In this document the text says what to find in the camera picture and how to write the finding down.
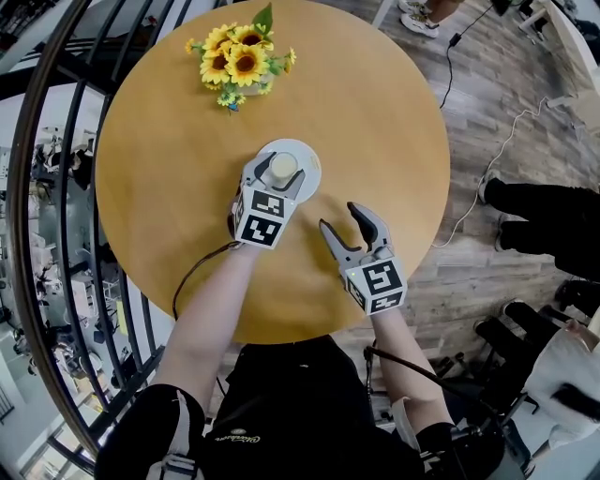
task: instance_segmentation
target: sunflower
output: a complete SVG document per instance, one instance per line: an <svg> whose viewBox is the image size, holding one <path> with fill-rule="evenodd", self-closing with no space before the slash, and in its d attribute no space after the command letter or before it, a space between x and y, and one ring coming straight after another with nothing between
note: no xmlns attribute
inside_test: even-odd
<svg viewBox="0 0 600 480"><path fill-rule="evenodd" d="M266 95L270 93L271 90L273 90L273 81L269 83L261 83L261 86L259 87L259 94Z"/></svg>
<svg viewBox="0 0 600 480"><path fill-rule="evenodd" d="M290 52L285 56L290 59L290 62L292 63L292 65L296 63L296 58L298 58L296 56L296 52L293 50L292 47L290 47Z"/></svg>
<svg viewBox="0 0 600 480"><path fill-rule="evenodd" d="M227 66L227 58L225 53L221 52L217 56L205 55L200 64L200 73L204 83L220 83L228 82L229 74L225 67Z"/></svg>
<svg viewBox="0 0 600 480"><path fill-rule="evenodd" d="M260 45L233 45L226 66L232 83L244 86L258 82L269 69L266 60L266 53Z"/></svg>
<svg viewBox="0 0 600 480"><path fill-rule="evenodd" d="M220 28L213 28L202 46L207 52L217 52L221 43L229 40L231 25L222 24Z"/></svg>
<svg viewBox="0 0 600 480"><path fill-rule="evenodd" d="M222 105L223 107L227 107L235 102L235 94L228 94L227 92L223 92L219 98L217 98L217 103Z"/></svg>
<svg viewBox="0 0 600 480"><path fill-rule="evenodd" d="M208 88L209 90L220 90L221 89L221 85L215 85L212 82L202 82L202 85L204 85L206 88Z"/></svg>
<svg viewBox="0 0 600 480"><path fill-rule="evenodd" d="M273 50L273 43L264 39L265 34L254 28L254 25L240 26L235 29L235 33L232 35L232 41L234 43L240 43L242 45L261 45L266 50Z"/></svg>

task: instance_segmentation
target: sneaker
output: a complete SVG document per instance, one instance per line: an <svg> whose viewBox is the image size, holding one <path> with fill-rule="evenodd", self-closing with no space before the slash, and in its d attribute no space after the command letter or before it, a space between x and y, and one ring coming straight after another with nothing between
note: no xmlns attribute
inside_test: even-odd
<svg viewBox="0 0 600 480"><path fill-rule="evenodd" d="M411 32L425 35L430 38L437 38L440 34L439 25L430 22L429 19L421 13L403 13L400 15L400 22Z"/></svg>
<svg viewBox="0 0 600 480"><path fill-rule="evenodd" d="M431 13L431 10L421 2L406 2L405 0L397 0L397 7L404 13L416 13L420 15L427 15Z"/></svg>
<svg viewBox="0 0 600 480"><path fill-rule="evenodd" d="M479 195L479 200L483 205L487 204L486 202L486 187L488 186L488 182L494 178L498 178L500 180L500 172L497 170L488 170L484 175L484 179L479 184L479 189L477 189L477 194Z"/></svg>
<svg viewBox="0 0 600 480"><path fill-rule="evenodd" d="M513 304L524 304L525 302L523 302L520 298L513 298L510 302L506 302L504 305L502 305L500 307L500 314L503 315L504 317L509 317L509 315L506 315L506 309L508 308L509 305L513 305Z"/></svg>
<svg viewBox="0 0 600 480"><path fill-rule="evenodd" d="M496 251L506 251L506 248L503 248L502 244L500 243L500 238L503 234L503 223L505 221L508 221L508 216L506 214L501 214L498 217L498 233L496 234L496 242L494 243L494 248Z"/></svg>

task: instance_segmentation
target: shoe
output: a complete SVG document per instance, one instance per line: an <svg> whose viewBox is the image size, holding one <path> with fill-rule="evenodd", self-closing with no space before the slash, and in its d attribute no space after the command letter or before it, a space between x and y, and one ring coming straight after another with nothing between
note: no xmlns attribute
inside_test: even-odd
<svg viewBox="0 0 600 480"><path fill-rule="evenodd" d="M571 302L569 302L569 298L567 297L568 286L569 280L565 280L563 283L561 283L561 285L559 285L559 288L556 290L556 293L554 293L554 300L556 300L559 303L560 311L565 311L566 308L571 305Z"/></svg>
<svg viewBox="0 0 600 480"><path fill-rule="evenodd" d="M503 315L504 317L508 317L509 315L506 315L506 309L508 308L509 305L513 305L513 304L524 304L525 302L523 302L520 298L513 298L510 302L506 302L504 305L502 305L500 307L500 314Z"/></svg>
<svg viewBox="0 0 600 480"><path fill-rule="evenodd" d="M481 200L483 205L488 203L486 202L486 187L488 186L488 182L490 180L493 180L494 178L500 180L500 172L493 169L488 170L484 175L484 179L481 181L481 184L479 184L479 188L477 189L477 195L479 195L479 200Z"/></svg>
<svg viewBox="0 0 600 480"><path fill-rule="evenodd" d="M494 243L494 249L496 251L506 251L506 248L503 248L500 239L503 234L503 223L508 221L508 216L506 214L501 214L498 217L498 233L496 234L496 242Z"/></svg>
<svg viewBox="0 0 600 480"><path fill-rule="evenodd" d="M416 13L420 15L427 15L431 13L431 10L421 2L406 2L405 0L397 0L397 7L404 13Z"/></svg>
<svg viewBox="0 0 600 480"><path fill-rule="evenodd" d="M400 23L415 34L425 35L429 38L437 38L440 34L440 26L432 23L421 13L403 13L400 15Z"/></svg>

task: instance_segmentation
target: white sneaker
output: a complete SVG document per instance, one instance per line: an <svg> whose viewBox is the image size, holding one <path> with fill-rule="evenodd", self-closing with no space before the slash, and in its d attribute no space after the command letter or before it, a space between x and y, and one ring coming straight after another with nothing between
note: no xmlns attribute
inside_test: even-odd
<svg viewBox="0 0 600 480"><path fill-rule="evenodd" d="M437 38L440 34L439 25L431 22L421 13L403 13L400 15L400 22L409 30L416 34L425 35L430 38Z"/></svg>
<svg viewBox="0 0 600 480"><path fill-rule="evenodd" d="M405 0L397 0L397 7L404 13L419 13L427 15L431 10L421 2L406 2Z"/></svg>

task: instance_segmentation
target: cable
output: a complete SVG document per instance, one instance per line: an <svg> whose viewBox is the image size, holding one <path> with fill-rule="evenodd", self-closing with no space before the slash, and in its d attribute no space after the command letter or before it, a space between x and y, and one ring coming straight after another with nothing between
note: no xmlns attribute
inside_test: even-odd
<svg viewBox="0 0 600 480"><path fill-rule="evenodd" d="M536 112L532 112L531 110L525 109L523 112L521 112L519 115L517 115L515 117L515 120L513 121L513 128L510 132L510 136L504 141L504 143L502 144L502 148L500 149L500 153L489 162L489 164L487 165L486 171L484 172L483 176L479 179L479 182L477 183L477 187L475 188L475 199L472 201L472 205L471 207L469 207L469 210L467 210L467 213L465 215L463 215L461 218L458 219L457 223L455 224L454 228L452 229L452 233L450 233L450 238L448 238L448 240L441 245L435 245L435 244L431 244L432 247L435 248L443 248L446 245L448 245L451 241L452 238L454 237L454 234L457 232L457 228L458 225L460 225L460 223L471 213L471 211L474 209L475 205L477 204L477 199L479 198L479 187L481 187L481 184L484 181L484 178L486 178L486 174L489 172L489 170L491 169L491 166L494 164L494 162L501 157L501 155L504 152L504 147L506 146L507 143L509 143L512 138L515 136L515 126L517 125L517 120L522 117L525 113L530 113L531 115L533 115L534 118L537 118L538 116L540 116L540 113L542 111L542 104L544 103L544 100L548 100L547 97L544 97L541 99L539 106L537 108L537 113Z"/></svg>
<svg viewBox="0 0 600 480"><path fill-rule="evenodd" d="M221 380L219 379L219 377L217 377L217 385L218 385L218 389L221 391L221 393L225 397L225 395L226 395L225 390L223 390L223 385L221 384Z"/></svg>
<svg viewBox="0 0 600 480"><path fill-rule="evenodd" d="M177 315L177 297L179 296L179 293L181 292L181 289L184 288L184 285L186 284L186 281L191 276L191 274L193 274L196 271L196 269L200 265L202 265L204 262L206 262L207 260L213 259L219 253L223 253L226 250L229 250L231 248L237 247L239 244L240 244L239 242L230 242L230 243L224 245L223 247L219 247L215 251L212 251L208 255L205 255L204 257L202 257L201 259L199 259L196 262L196 264L189 269L189 272L187 272L186 276L183 277L183 279L181 280L181 283L179 284L179 287L177 287L177 290L175 291L175 295L172 297L172 315L174 316L174 318L176 320L179 318L179 316Z"/></svg>
<svg viewBox="0 0 600 480"><path fill-rule="evenodd" d="M477 17L473 22L471 22L471 24L469 24L469 26L467 28L465 28L461 33L454 34L452 36L452 38L450 38L450 41L448 42L448 48L446 49L446 58L448 59L448 68L450 69L450 82L448 83L448 89L446 90L446 93L443 96L443 101L442 101L442 105L440 105L440 110L445 105L446 99L448 98L448 95L450 94L450 90L452 90L452 80L453 80L454 74L452 71L452 61L450 60L450 49L456 47L458 45L458 43L460 42L460 40L462 39L462 36L465 35L465 33L467 32L467 30L469 30L473 25L475 25L477 22L479 22L484 17L484 15L486 15L486 13L488 13L493 7L494 7L494 4L490 5L488 8L486 8L486 10L481 15L479 15L479 17Z"/></svg>
<svg viewBox="0 0 600 480"><path fill-rule="evenodd" d="M446 58L448 59L448 67L450 68L450 82L448 83L448 89L446 90L446 94L443 96L443 101L442 101L442 105L440 105L440 110L446 104L446 99L448 98L448 95L450 95L450 90L452 90L452 81L454 79L454 74L452 73L452 60L450 60L450 49L451 48L452 47L450 45L448 45L448 48L446 49Z"/></svg>

